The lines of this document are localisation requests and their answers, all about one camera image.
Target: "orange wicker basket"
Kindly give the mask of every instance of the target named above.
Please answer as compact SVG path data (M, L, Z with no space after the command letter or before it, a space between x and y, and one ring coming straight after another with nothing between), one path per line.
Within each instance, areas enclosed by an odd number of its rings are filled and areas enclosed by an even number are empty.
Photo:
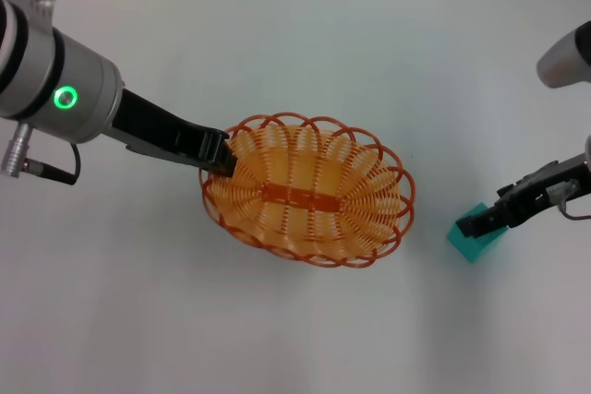
M227 132L234 177L199 179L208 214L242 242L319 267L365 268L410 230L413 178L368 131L278 113Z

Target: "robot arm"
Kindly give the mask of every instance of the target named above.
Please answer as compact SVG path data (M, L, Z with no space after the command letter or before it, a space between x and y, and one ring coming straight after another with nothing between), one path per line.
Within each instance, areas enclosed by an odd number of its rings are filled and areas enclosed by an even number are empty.
M552 46L537 64L537 74L550 88L591 82L591 22L570 32ZM498 191L493 207L456 222L465 237L480 237L500 228L513 228L544 209L556 206L569 220L589 220L566 211L566 202L591 194L591 137L585 153L568 161L553 161L516 184Z
M105 134L139 154L233 174L227 134L127 90L113 62L53 28L54 3L0 0L0 116L18 122L4 174L35 173L73 185L72 174L61 172L59 180L60 170L27 159L33 129L73 146Z

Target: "green led ring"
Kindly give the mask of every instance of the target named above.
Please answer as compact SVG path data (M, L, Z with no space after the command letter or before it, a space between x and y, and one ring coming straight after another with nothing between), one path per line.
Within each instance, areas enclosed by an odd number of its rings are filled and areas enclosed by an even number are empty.
M66 93L69 93L72 95L72 101L70 103L63 104L61 102L61 99L62 99L62 96ZM57 90L54 94L54 104L60 110L69 110L70 108L72 108L76 104L77 101L78 101L78 92L72 87L62 87L59 90Z

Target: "teal block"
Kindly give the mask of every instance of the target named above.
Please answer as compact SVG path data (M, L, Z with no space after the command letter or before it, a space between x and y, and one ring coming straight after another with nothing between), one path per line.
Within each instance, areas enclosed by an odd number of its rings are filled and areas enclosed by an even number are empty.
M484 203L478 204L474 209L465 213L460 219L467 216L474 216L479 212L485 211L487 206ZM455 246L455 248L462 253L472 263L476 262L481 258L489 249L492 249L497 244L503 234L505 234L509 228L506 226L499 228L497 231L481 235L476 239L474 237L464 237L460 228L455 223L453 224L452 230L447 234L447 240Z

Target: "white tabletop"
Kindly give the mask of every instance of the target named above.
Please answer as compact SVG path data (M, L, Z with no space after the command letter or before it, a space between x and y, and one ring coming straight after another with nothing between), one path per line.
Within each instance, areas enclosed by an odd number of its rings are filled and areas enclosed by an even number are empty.
M446 243L498 188L583 151L591 87L537 59L591 0L59 0L56 26L203 125L366 128L415 177L416 224L365 270L242 245L197 171L81 146L74 188L0 180L0 391L499 394L591 384L591 224L555 210L472 265ZM0 123L8 140L14 125ZM71 167L36 134L31 157ZM582 199L573 213L589 213Z

